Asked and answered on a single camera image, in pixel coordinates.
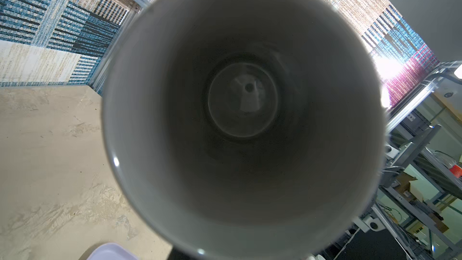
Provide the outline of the grey mug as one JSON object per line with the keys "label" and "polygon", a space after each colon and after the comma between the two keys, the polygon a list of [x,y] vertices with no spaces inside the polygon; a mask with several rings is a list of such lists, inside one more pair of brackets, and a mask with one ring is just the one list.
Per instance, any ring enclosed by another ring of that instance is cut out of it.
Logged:
{"label": "grey mug", "polygon": [[156,0],[110,62],[102,127],[144,222],[206,260],[296,260],[369,206],[381,82],[321,0]]}

